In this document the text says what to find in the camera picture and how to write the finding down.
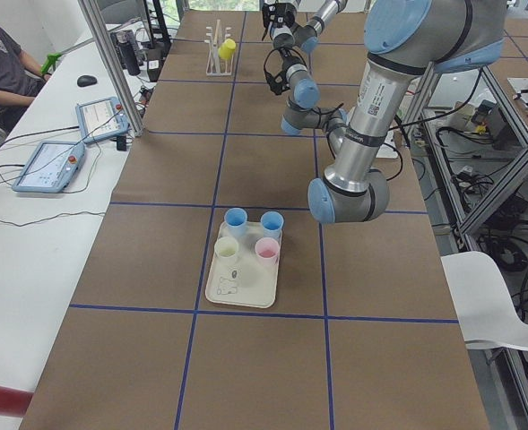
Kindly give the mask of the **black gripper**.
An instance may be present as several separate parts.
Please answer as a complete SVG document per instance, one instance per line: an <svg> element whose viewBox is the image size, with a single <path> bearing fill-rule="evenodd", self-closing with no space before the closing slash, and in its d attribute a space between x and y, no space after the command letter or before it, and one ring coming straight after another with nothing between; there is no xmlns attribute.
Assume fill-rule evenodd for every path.
<svg viewBox="0 0 528 430"><path fill-rule="evenodd" d="M276 2L263 4L263 25L265 27L291 27L295 22L295 5Z"/></svg>
<svg viewBox="0 0 528 430"><path fill-rule="evenodd" d="M287 70L281 69L277 74L272 75L267 69L264 70L264 77L270 88L270 91L275 95L290 90L289 80L287 78Z"/></svg>

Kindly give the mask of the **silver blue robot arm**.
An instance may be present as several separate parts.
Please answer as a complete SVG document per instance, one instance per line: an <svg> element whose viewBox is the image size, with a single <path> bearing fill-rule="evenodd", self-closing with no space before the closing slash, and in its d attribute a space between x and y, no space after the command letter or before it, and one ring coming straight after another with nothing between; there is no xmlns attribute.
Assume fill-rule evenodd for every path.
<svg viewBox="0 0 528 430"><path fill-rule="evenodd" d="M327 25L345 10L347 3L345 0L324 1L307 23L300 25L297 22L300 1L262 1L262 39L269 36L274 48L299 47L309 54L316 48Z"/></svg>
<svg viewBox="0 0 528 430"><path fill-rule="evenodd" d="M264 33L282 60L273 92L289 92L281 128L297 135L304 129L325 132L334 162L312 180L307 200L321 224L369 221L389 202L383 173L372 164L411 82L429 66L436 73L478 69L502 52L505 1L378 1L368 13L364 42L368 51L356 107L319 107L319 90L294 47L311 53L344 1L326 1L307 22L296 22L299 2L265 2Z"/></svg>

